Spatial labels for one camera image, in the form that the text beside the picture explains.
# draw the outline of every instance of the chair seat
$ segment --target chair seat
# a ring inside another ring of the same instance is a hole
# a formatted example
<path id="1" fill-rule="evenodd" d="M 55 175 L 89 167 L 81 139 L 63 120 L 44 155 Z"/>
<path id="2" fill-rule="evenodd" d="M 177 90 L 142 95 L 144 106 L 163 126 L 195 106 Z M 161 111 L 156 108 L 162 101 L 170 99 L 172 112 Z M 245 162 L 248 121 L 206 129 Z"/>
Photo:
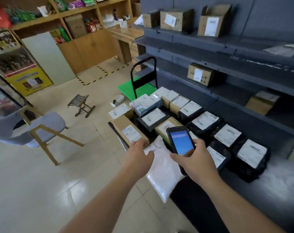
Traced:
<path id="1" fill-rule="evenodd" d="M 62 132 L 65 127 L 65 120 L 56 112 L 50 111 L 46 113 L 44 116 L 39 117 L 31 122 L 31 125 L 28 127 L 28 131 L 36 127 L 37 125 L 42 124 L 45 125 L 48 128 L 51 128 L 57 132 Z M 49 133 L 45 130 L 38 129 L 36 130 L 37 135 L 40 137 L 42 142 L 48 142 L 52 138 L 55 137 L 54 134 Z M 39 147 L 38 142 L 34 139 L 31 142 L 27 143 L 29 147 Z"/>

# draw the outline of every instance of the tile floor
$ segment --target tile floor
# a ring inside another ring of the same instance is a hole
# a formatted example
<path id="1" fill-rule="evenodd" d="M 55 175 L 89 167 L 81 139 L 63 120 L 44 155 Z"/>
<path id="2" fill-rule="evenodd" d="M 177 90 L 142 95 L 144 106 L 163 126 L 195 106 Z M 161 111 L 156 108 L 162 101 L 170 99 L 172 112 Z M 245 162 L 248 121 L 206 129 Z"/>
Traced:
<path id="1" fill-rule="evenodd" d="M 120 62 L 101 64 L 107 72 Z M 50 86 L 27 99 L 41 112 L 59 113 L 68 130 L 63 133 L 85 144 L 76 146 L 58 137 L 49 149 L 61 164 L 54 166 L 40 148 L 0 143 L 0 233 L 58 232 L 115 176 L 125 151 L 107 122 L 109 101 L 119 94 L 117 86 L 130 79 L 130 66 L 83 86 L 73 79 Z M 96 67 L 80 77 L 97 79 Z M 76 95 L 89 94 L 87 103 L 96 105 L 88 118 L 75 117 L 67 108 Z M 146 178 L 131 190 L 114 232 L 196 232 L 191 223 L 169 200 L 164 204 Z"/>

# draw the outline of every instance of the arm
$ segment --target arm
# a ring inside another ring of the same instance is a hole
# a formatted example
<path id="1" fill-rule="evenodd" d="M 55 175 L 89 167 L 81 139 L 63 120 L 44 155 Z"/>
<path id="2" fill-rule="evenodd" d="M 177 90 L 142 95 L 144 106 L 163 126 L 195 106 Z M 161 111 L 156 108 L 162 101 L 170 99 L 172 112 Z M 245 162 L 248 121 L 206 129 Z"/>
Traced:
<path id="1" fill-rule="evenodd" d="M 279 226 L 223 182 L 204 141 L 196 139 L 194 142 L 197 147 L 192 156 L 171 154 L 171 158 L 207 193 L 230 233 L 283 233 Z"/>
<path id="2" fill-rule="evenodd" d="M 119 173 L 60 233 L 113 231 L 130 190 L 147 174 L 152 165 L 154 153 L 150 151 L 145 155 L 144 145 L 144 139 L 131 144 Z"/>

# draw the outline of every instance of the red bag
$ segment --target red bag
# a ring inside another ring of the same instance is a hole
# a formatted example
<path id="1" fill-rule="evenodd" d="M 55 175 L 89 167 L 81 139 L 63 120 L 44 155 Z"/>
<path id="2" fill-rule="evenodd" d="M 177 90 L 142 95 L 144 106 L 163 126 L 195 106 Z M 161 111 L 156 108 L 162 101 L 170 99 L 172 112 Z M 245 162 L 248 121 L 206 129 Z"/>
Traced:
<path id="1" fill-rule="evenodd" d="M 12 27 L 12 23 L 5 10 L 0 7 L 0 28 L 10 28 Z"/>

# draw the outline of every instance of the poster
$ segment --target poster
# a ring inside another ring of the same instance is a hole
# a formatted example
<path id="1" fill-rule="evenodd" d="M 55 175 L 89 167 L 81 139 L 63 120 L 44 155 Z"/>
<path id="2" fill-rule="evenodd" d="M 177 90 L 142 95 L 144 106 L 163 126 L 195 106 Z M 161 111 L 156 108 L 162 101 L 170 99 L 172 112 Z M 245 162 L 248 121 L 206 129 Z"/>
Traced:
<path id="1" fill-rule="evenodd" d="M 5 80 L 23 96 L 28 96 L 53 84 L 42 69 L 36 65 L 17 71 Z"/>

